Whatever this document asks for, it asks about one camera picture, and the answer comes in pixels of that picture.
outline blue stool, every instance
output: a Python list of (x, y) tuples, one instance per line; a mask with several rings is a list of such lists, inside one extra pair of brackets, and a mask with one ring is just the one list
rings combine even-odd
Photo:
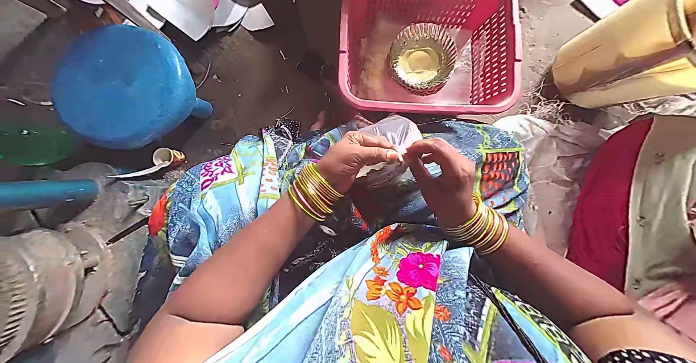
[(51, 85), (65, 125), (92, 144), (132, 150), (160, 139), (213, 106), (196, 98), (191, 73), (166, 38), (116, 25), (78, 38)]

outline plastic bag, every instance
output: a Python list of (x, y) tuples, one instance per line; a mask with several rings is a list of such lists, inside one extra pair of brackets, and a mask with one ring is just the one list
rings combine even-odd
[(357, 182), (371, 189), (387, 186), (394, 181), (394, 178), (406, 172), (409, 166), (401, 159), (401, 155), (405, 154), (406, 149), (413, 143), (423, 139), (421, 131), (413, 121), (396, 114), (384, 118), (378, 123), (363, 127), (359, 132), (386, 137), (391, 144), (396, 146), (396, 151), (399, 153), (399, 160), (395, 162), (382, 162), (360, 169)]

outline pink basket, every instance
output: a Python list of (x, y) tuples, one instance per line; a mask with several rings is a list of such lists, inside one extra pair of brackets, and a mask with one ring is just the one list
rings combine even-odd
[[(378, 17), (388, 17), (404, 25), (431, 22), (470, 32), (468, 88), (456, 89), (454, 93), (445, 92), (444, 88), (414, 102), (415, 97), (395, 82), (385, 82), (377, 91), (378, 98), (359, 98), (356, 91), (364, 70), (361, 40), (371, 38)], [(520, 38), (518, 0), (343, 0), (339, 87), (354, 107), (363, 110), (448, 115), (500, 113), (512, 107), (519, 97)]]

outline gold paper plate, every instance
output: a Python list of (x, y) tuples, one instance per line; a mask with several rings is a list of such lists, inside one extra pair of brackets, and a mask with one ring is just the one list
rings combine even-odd
[(406, 27), (389, 50), (392, 77), (418, 95), (439, 91), (452, 77), (456, 59), (457, 44), (447, 30), (435, 23)]

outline yellow cylinder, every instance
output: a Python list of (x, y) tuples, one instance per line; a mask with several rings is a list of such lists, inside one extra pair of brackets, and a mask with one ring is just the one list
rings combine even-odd
[(553, 62), (582, 107), (696, 92), (696, 0), (631, 0), (566, 42)]

